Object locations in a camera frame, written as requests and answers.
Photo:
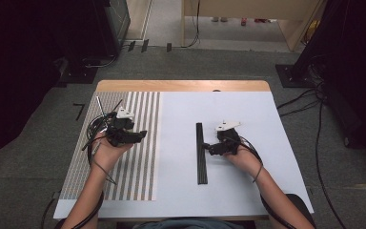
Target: striped mat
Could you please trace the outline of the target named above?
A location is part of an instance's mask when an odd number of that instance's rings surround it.
[[[146,137],[124,154],[110,175],[117,185],[107,182],[104,188],[106,200],[155,200],[157,163],[157,133],[160,116],[160,93],[150,92],[96,92],[85,118],[68,170],[62,199],[77,199],[89,174],[87,152],[82,148],[87,142],[86,129],[89,123],[101,115],[96,97],[99,96],[105,113],[123,99],[120,106],[135,114],[133,131],[148,131]]]

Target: cable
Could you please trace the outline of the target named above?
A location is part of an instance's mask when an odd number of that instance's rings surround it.
[[[46,215],[47,215],[47,213],[49,212],[51,205],[52,205],[52,204],[53,204],[53,202],[56,200],[56,194],[61,193],[61,191],[62,191],[62,189],[61,189],[59,192],[54,193],[54,194],[52,195],[52,198],[51,198],[51,200],[50,200],[49,204],[47,204],[47,207],[46,207],[46,209],[44,210],[44,214],[43,214],[43,217],[41,218],[41,222],[40,222],[40,228],[41,228],[41,229],[44,229],[44,221],[46,220]]]
[[[300,109],[297,109],[297,110],[294,110],[294,111],[291,111],[291,112],[288,112],[285,114],[281,114],[280,117],[306,111],[308,109],[315,107],[317,104],[319,104],[319,100],[315,100],[314,102],[308,103],[307,105],[303,106]]]
[[[102,171],[103,171],[103,173],[105,173],[106,174],[106,180],[108,181],[108,182],[110,182],[110,183],[112,183],[112,184],[114,184],[114,185],[117,185],[117,183],[114,181],[114,179],[112,178],[112,176],[110,176],[110,174],[108,174],[107,172],[106,172],[106,170],[105,169],[103,169],[103,167],[101,166],[101,165],[99,165],[99,163],[97,163],[97,161],[94,159],[94,156],[92,157],[92,161],[93,161],[93,163],[95,164],[95,165],[97,165]]]
[[[252,145],[252,143],[250,141],[248,141],[243,136],[239,136],[239,138],[242,139],[243,141],[245,141],[246,143],[248,143],[249,146],[243,144],[242,142],[238,142],[230,137],[224,137],[224,139],[228,139],[232,142],[238,143],[241,146],[245,147],[246,149],[248,149],[251,152],[251,154],[253,154],[260,161],[259,171],[257,172],[257,175],[254,177],[254,181],[253,181],[253,183],[255,183],[261,172],[261,169],[263,168],[263,161],[262,161],[260,155],[258,154],[256,148]],[[269,204],[264,200],[263,196],[260,195],[260,198],[263,203],[263,206],[266,208],[266,210],[270,214],[270,216],[272,216],[275,220],[277,220],[279,223],[281,223],[281,225],[285,226],[286,228],[295,229],[295,227],[293,227],[291,223],[287,222],[286,220],[281,218],[278,214],[276,214],[275,211],[273,211],[273,209],[269,206]]]
[[[316,135],[316,142],[315,142],[315,159],[316,159],[317,176],[319,178],[320,185],[322,186],[323,194],[325,195],[325,198],[328,201],[328,204],[329,204],[332,212],[334,213],[334,215],[337,218],[337,221],[340,223],[341,227],[345,229],[346,226],[343,224],[340,217],[338,216],[334,206],[332,205],[331,200],[329,199],[328,193],[326,192],[326,187],[325,187],[325,184],[323,183],[322,175],[320,173],[320,168],[319,168],[319,156],[318,156],[317,148],[318,148],[318,144],[319,144],[320,131],[321,131],[321,128],[322,128],[322,107],[323,107],[323,101],[320,101],[319,125],[318,125],[318,128],[317,128],[317,135]]]
[[[103,199],[104,199],[104,195],[102,192],[102,194],[100,195],[100,199],[97,202],[97,205],[93,209],[93,211],[91,211],[91,213],[86,218],[84,218],[81,222],[79,222],[74,227],[72,227],[72,229],[82,228],[83,226],[86,225],[86,223],[88,223],[91,219],[93,219],[93,217],[97,214],[97,212],[99,212],[99,209],[102,207]]]
[[[200,14],[200,2],[201,2],[201,0],[198,0],[196,24],[194,23],[194,18],[192,17],[193,24],[196,28],[196,33],[195,33],[194,40],[192,41],[192,43],[190,45],[182,46],[181,48],[189,48],[189,47],[193,46],[195,43],[197,43],[197,41],[200,43],[200,38],[199,38],[200,37],[200,29],[198,28],[198,17],[199,17],[199,14]]]
[[[292,103],[296,102],[299,98],[304,97],[304,94],[306,94],[306,93],[308,93],[308,92],[312,92],[312,91],[314,91],[314,90],[315,90],[315,88],[313,88],[313,89],[309,89],[309,90],[307,90],[307,91],[303,92],[303,93],[302,93],[302,94],[300,94],[298,97],[296,97],[296,98],[294,98],[294,99],[292,99],[292,100],[290,100],[290,101],[288,101],[288,102],[285,102],[285,103],[283,103],[283,104],[281,104],[281,105],[278,105],[278,106],[277,106],[277,109],[280,109],[280,108],[282,108],[282,107],[284,107],[284,106],[287,106],[287,105],[289,105],[289,104],[292,104]]]
[[[106,63],[106,64],[104,64],[104,65],[86,65],[85,67],[86,68],[104,68],[104,67],[108,67],[112,62],[114,62],[114,60],[117,58],[117,56],[116,55],[114,55],[114,56],[110,56],[110,57],[112,57],[112,60],[109,62],[109,63]]]

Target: camera rig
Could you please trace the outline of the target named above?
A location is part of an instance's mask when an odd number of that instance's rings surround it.
[[[95,141],[95,136],[98,133],[105,133],[106,139],[114,146],[121,146],[129,143],[138,143],[147,135],[147,131],[141,131],[135,133],[132,131],[134,123],[132,122],[133,113],[128,112],[123,107],[120,107],[118,112],[116,108],[122,100],[112,109],[110,113],[105,114],[100,102],[100,98],[97,96],[97,102],[99,104],[102,115],[94,118],[87,128],[88,142],[82,150],[88,147],[90,151],[92,142]]]
[[[223,155],[225,153],[231,153],[236,155],[237,147],[240,145],[240,136],[234,127],[239,126],[240,122],[225,122],[218,125],[216,130],[216,137],[219,143],[210,145],[208,143],[203,143],[204,149],[208,150],[210,155]]]

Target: black cable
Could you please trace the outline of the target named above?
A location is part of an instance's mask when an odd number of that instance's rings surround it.
[[[318,156],[317,148],[318,148],[318,144],[319,144],[320,131],[321,131],[321,128],[322,128],[322,107],[323,107],[323,101],[320,101],[319,125],[318,125],[318,128],[317,128],[317,135],[316,135],[316,142],[315,142],[315,159],[316,159],[317,176],[319,177],[319,181],[320,181],[320,185],[322,186],[323,194],[325,195],[325,198],[326,198],[332,212],[334,213],[334,215],[337,218],[337,221],[340,223],[341,227],[345,229],[346,226],[343,224],[340,217],[338,216],[334,206],[332,205],[331,200],[329,199],[328,193],[326,192],[326,187],[325,187],[325,184],[323,183],[322,175],[320,173],[320,168],[319,168],[319,156]]]
[[[121,104],[121,102],[123,101],[123,99],[120,99],[120,101],[115,105],[115,107],[112,109],[112,112],[115,111],[115,109],[117,109],[117,107]]]
[[[112,58],[112,60],[104,65],[86,65],[86,68],[104,68],[104,67],[108,67],[112,62],[114,62],[114,60],[117,58],[117,56],[110,56]]]
[[[288,112],[288,113],[285,113],[285,114],[281,114],[280,117],[306,111],[308,109],[311,109],[311,108],[315,107],[317,104],[319,104],[318,100],[316,100],[314,102],[311,102],[311,103],[308,103],[307,105],[303,106],[300,109],[296,109],[294,111],[291,111],[291,112]]]
[[[288,101],[288,102],[285,102],[285,103],[283,103],[283,104],[280,104],[280,105],[278,105],[277,106],[277,109],[280,109],[280,108],[282,108],[282,107],[284,107],[284,106],[287,106],[287,105],[289,105],[289,104],[292,104],[292,103],[294,103],[294,102],[296,102],[298,99],[300,99],[301,97],[304,97],[304,94],[306,94],[306,93],[308,93],[308,92],[312,92],[312,91],[314,91],[315,90],[315,88],[313,88],[313,89],[308,89],[307,91],[305,91],[305,92],[303,92],[302,94],[300,94],[298,97],[296,97],[296,98],[294,98],[294,99],[292,99],[292,100],[290,100],[290,101]]]
[[[189,48],[191,46],[193,46],[195,43],[197,43],[197,41],[200,42],[200,29],[198,28],[198,17],[199,17],[199,14],[200,14],[200,2],[201,0],[198,0],[198,3],[197,3],[197,17],[196,17],[196,25],[195,26],[195,29],[196,29],[196,33],[195,33],[195,37],[194,37],[194,40],[192,41],[192,43],[188,46],[182,46],[181,48]]]
[[[93,209],[93,211],[91,211],[91,213],[86,218],[84,218],[81,222],[79,222],[74,227],[72,227],[72,229],[82,228],[83,226],[86,225],[86,223],[88,223],[91,219],[93,219],[93,217],[99,212],[99,209],[102,207],[103,199],[104,199],[104,195],[103,195],[103,192],[102,192],[102,194],[100,195],[100,199],[97,202],[97,205]]]
[[[256,148],[252,145],[252,143],[247,140],[245,137],[240,136],[240,138],[245,141],[246,143],[248,143],[249,146],[243,144],[242,142],[238,142],[230,137],[224,137],[224,139],[228,139],[234,143],[238,143],[239,145],[245,147],[246,149],[248,149],[260,162],[261,166],[263,167],[263,161],[260,157],[260,155],[258,154]],[[267,212],[270,214],[270,216],[272,216],[275,220],[277,220],[279,223],[281,223],[281,225],[285,226],[288,229],[295,229],[295,227],[292,226],[291,223],[287,222],[285,219],[281,218],[278,214],[275,213],[275,211],[273,211],[273,209],[269,206],[269,204],[264,200],[263,196],[260,195],[261,201],[263,203],[263,206],[266,208]]]
[[[56,200],[55,195],[52,195],[52,198],[51,198],[51,200],[50,200],[49,204],[47,204],[47,207],[46,207],[46,209],[44,210],[43,217],[41,218],[41,223],[40,223],[40,228],[41,228],[41,229],[44,229],[44,222],[45,222],[45,220],[46,220],[46,215],[47,215],[47,213],[49,212],[50,207],[51,207],[51,205],[53,204],[53,202],[54,202],[55,200]]]

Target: black panel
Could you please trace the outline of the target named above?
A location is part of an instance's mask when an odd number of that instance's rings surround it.
[[[51,55],[9,1],[0,1],[0,148],[15,139],[59,79]]]
[[[361,120],[353,136],[366,146],[366,1],[350,1],[345,7],[348,12],[341,43],[327,57],[324,78]]]

